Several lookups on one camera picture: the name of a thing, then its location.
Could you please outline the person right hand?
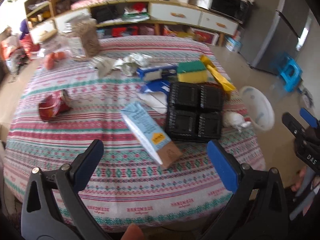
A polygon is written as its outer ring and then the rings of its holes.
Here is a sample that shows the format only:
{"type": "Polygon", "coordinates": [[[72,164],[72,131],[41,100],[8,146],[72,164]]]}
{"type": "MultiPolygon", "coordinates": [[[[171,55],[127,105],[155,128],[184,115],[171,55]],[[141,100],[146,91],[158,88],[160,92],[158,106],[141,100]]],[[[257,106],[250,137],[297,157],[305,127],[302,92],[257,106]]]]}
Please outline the person right hand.
{"type": "Polygon", "coordinates": [[[306,175],[306,169],[307,169],[307,167],[304,166],[304,167],[298,172],[297,180],[296,180],[296,182],[291,186],[291,190],[292,190],[293,192],[297,192],[297,191],[301,188],[302,182],[303,182],[304,177],[305,177],[305,175],[306,175]]]}

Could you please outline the person left hand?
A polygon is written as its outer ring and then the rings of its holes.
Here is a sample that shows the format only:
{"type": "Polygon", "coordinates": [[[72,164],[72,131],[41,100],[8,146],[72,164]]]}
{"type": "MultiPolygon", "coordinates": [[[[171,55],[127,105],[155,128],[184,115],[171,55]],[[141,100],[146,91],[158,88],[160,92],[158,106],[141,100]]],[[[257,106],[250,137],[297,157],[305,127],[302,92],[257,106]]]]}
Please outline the person left hand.
{"type": "Polygon", "coordinates": [[[143,231],[136,224],[130,224],[127,230],[124,232],[121,240],[144,240],[143,231]]]}

